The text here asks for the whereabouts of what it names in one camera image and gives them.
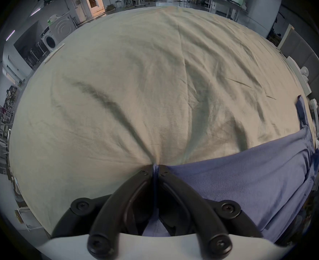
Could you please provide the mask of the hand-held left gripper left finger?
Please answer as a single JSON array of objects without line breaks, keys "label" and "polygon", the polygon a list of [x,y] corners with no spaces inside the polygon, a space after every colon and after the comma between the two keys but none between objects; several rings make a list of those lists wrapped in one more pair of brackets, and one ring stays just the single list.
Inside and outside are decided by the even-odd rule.
[{"label": "hand-held left gripper left finger", "polygon": [[88,234],[87,250],[96,259],[114,259],[120,233],[141,235],[153,214],[153,166],[144,166],[114,193],[77,198],[62,215],[51,238]]}]

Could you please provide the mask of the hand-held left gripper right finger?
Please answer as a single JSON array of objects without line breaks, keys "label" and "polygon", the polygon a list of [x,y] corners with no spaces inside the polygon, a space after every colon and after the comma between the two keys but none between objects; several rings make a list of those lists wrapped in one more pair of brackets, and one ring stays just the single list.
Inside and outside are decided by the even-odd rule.
[{"label": "hand-held left gripper right finger", "polygon": [[158,214],[170,236],[196,234],[204,259],[226,258],[233,248],[229,234],[263,238],[238,203],[202,198],[164,165],[158,166]]}]

